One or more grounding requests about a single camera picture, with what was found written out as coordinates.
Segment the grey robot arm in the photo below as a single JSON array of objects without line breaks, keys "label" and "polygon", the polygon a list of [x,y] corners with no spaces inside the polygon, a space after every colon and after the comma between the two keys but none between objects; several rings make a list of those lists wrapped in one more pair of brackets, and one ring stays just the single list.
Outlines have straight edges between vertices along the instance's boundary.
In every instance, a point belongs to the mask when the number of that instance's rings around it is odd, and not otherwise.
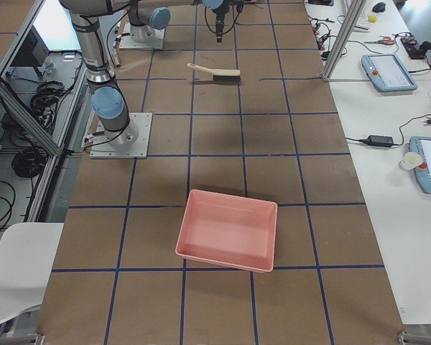
[{"label": "grey robot arm", "polygon": [[171,14],[167,7],[140,7],[139,1],[132,1],[129,10],[129,36],[135,42],[145,43],[156,33],[167,27]]},{"label": "grey robot arm", "polygon": [[91,104],[98,115],[105,140],[102,144],[123,145],[137,137],[137,126],[132,123],[126,100],[116,81],[113,58],[108,56],[102,38],[99,17],[127,10],[131,25],[130,36],[137,38],[141,28],[164,29],[170,21],[171,6],[203,5],[215,14],[216,40],[221,42],[228,33],[225,15],[231,6],[238,13],[243,1],[61,1],[69,11],[73,29],[77,35],[83,61],[87,68],[85,77],[92,92]]}]

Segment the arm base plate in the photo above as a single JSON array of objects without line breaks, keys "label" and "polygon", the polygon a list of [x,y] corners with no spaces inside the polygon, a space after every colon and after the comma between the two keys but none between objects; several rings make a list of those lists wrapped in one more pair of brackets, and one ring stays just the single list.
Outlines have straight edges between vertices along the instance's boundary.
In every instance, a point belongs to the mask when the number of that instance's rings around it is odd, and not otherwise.
[{"label": "arm base plate", "polygon": [[89,155],[93,159],[146,159],[152,127],[152,113],[130,113],[129,126],[118,137],[105,131],[101,122],[96,128],[102,135],[93,138]]},{"label": "arm base plate", "polygon": [[119,43],[120,50],[161,50],[164,44],[165,29],[150,26],[124,25]]}]

